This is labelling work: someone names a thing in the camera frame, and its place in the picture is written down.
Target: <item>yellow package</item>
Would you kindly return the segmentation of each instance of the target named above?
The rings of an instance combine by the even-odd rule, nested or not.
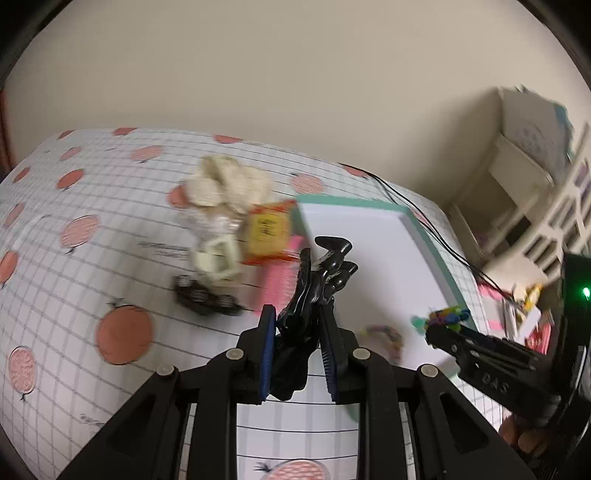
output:
[[[295,200],[254,207],[248,216],[246,265],[266,260],[289,260],[285,252],[291,237],[291,209]]]

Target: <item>white wall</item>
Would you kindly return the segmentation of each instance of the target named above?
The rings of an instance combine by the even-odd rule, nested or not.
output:
[[[74,0],[8,84],[18,158],[69,128],[159,126],[356,164],[449,201],[493,136],[497,85],[591,93],[517,0]]]

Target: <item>black cable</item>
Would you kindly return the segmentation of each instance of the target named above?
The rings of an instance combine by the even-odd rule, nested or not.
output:
[[[465,257],[463,257],[462,255],[460,255],[458,252],[456,252],[447,242],[446,240],[443,238],[443,236],[441,235],[441,233],[439,233],[439,231],[437,230],[437,228],[435,227],[435,225],[433,225],[432,221],[427,217],[427,215],[417,206],[416,203],[414,203],[412,200],[410,200],[408,197],[406,197],[405,195],[403,195],[402,193],[400,193],[398,190],[396,190],[394,187],[392,187],[389,183],[387,183],[384,179],[382,179],[381,177],[377,176],[374,173],[371,173],[370,171],[364,170],[362,168],[359,167],[353,167],[351,165],[347,165],[345,163],[342,163],[341,165],[345,166],[345,167],[349,167],[349,168],[354,168],[356,170],[359,170],[363,173],[365,173],[366,175],[368,175],[369,177],[371,177],[372,179],[374,179],[375,181],[378,182],[378,184],[382,187],[382,190],[384,191],[385,195],[389,198],[389,200],[392,203],[395,203],[398,205],[398,202],[396,202],[396,200],[394,200],[394,198],[392,197],[391,193],[389,192],[389,190],[391,190],[394,194],[396,194],[398,197],[402,198],[408,205],[412,206],[418,213],[420,213],[423,218],[426,220],[426,222],[428,222],[428,224],[426,224],[425,222],[423,222],[421,219],[417,220],[421,223],[421,225],[423,226],[423,228],[431,234],[431,236],[452,256],[454,257],[458,262],[460,262],[462,265],[464,265],[466,268],[468,268],[474,275],[480,277],[485,283],[489,284],[494,290],[496,290],[497,292],[499,292],[504,298],[511,300],[511,301],[515,301],[513,298],[512,294],[508,294],[507,292],[505,292],[502,288],[500,288],[500,286],[497,285],[497,283],[491,279],[488,275],[486,275],[482,270],[480,270],[477,266],[473,265],[468,259],[466,259]]]

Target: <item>pink polka dot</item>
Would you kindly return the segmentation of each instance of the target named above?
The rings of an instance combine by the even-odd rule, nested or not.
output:
[[[144,309],[124,305],[111,310],[96,330],[96,346],[113,365],[125,365],[141,357],[152,342],[152,320]]]
[[[6,220],[4,220],[4,228],[10,227],[18,218],[18,216],[22,213],[25,209],[24,203],[17,203],[14,208],[10,211]]]
[[[9,250],[4,254],[0,260],[0,283],[4,284],[8,281],[17,268],[18,253],[14,250]]]
[[[81,151],[82,151],[82,147],[72,147],[72,148],[69,148],[60,157],[60,161],[70,160],[74,155],[80,153]]]
[[[122,137],[123,135],[130,134],[134,130],[137,130],[137,127],[119,127],[113,130],[113,136]]]
[[[276,466],[268,480],[326,480],[324,468],[312,460],[291,460]]]
[[[355,175],[356,177],[363,177],[363,178],[368,178],[369,175],[367,175],[364,171],[361,170],[357,170],[357,168],[353,168],[353,167],[348,167],[347,165],[341,165],[347,172],[349,172],[351,175]]]
[[[10,383],[22,395],[35,388],[36,363],[33,352],[26,346],[17,346],[8,358]]]
[[[12,183],[16,183],[19,180],[22,180],[27,175],[27,173],[29,173],[30,171],[31,171],[31,169],[29,167],[23,168],[20,172],[18,172],[17,176],[14,177],[14,180],[12,181]]]
[[[291,185],[297,193],[322,193],[324,184],[318,177],[300,173],[291,178]]]
[[[237,138],[237,137],[229,137],[227,135],[214,135],[213,139],[217,142],[217,143],[236,143],[236,142],[241,142],[242,138]]]
[[[70,135],[72,132],[73,132],[73,130],[66,130],[65,132],[62,132],[60,134],[60,136],[57,137],[57,139],[58,140],[61,140],[62,138],[67,137],[68,135]]]
[[[57,182],[58,190],[65,190],[74,185],[84,175],[84,170],[72,170],[70,173],[66,173],[60,181]]]
[[[86,215],[68,223],[60,233],[63,248],[75,248],[85,244],[100,225],[98,215]]]
[[[147,160],[152,160],[152,158],[158,157],[163,152],[164,147],[162,145],[150,145],[149,147],[138,148],[137,150],[133,150],[129,157],[132,160],[143,163]]]
[[[169,204],[176,208],[186,208],[189,206],[189,200],[187,198],[187,194],[185,193],[184,185],[179,185],[170,190],[167,195],[167,199]]]

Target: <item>white table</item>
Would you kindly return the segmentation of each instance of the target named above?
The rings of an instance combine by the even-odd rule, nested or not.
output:
[[[162,146],[153,149],[155,158],[132,160],[135,150],[153,145]],[[241,331],[256,325],[252,312],[199,317],[175,304],[170,290],[172,276],[189,269],[187,248],[194,239],[178,225],[167,194],[200,157],[211,153],[233,155],[268,170],[278,198],[293,197],[295,177],[299,176],[295,184],[306,184],[311,179],[304,175],[311,175],[320,180],[325,194],[385,199],[374,181],[358,171],[238,139],[174,130],[94,129],[44,141],[0,187],[0,222],[22,204],[12,217],[21,207],[22,212],[0,231],[0,256],[11,249],[18,253],[17,267],[0,290],[0,353],[6,360],[15,347],[24,345],[37,363],[36,388],[25,401],[5,372],[0,421],[40,479],[55,478],[158,364],[180,369],[204,365],[235,346]],[[25,168],[30,170],[22,176]],[[80,169],[83,175],[72,186],[56,187],[65,174]],[[22,178],[14,183],[19,174]],[[460,251],[443,212],[431,201],[401,190]],[[73,219],[86,215],[98,216],[100,226],[68,254],[59,234]],[[473,277],[439,250],[480,331],[486,332]],[[245,284],[242,292],[253,288]],[[154,325],[148,353],[123,366],[107,364],[95,347],[98,322],[115,298],[145,309]],[[499,406],[455,382],[498,426]],[[187,442],[192,421],[191,417]],[[344,407],[330,402],[320,355],[313,356],[305,390],[286,403],[270,399],[261,407],[239,406],[238,425],[240,479],[260,478],[261,472],[254,471],[257,462],[273,465],[292,458],[318,459],[334,480],[355,477],[357,424]],[[410,445],[407,448],[412,466]],[[182,478],[186,460],[184,455]]]

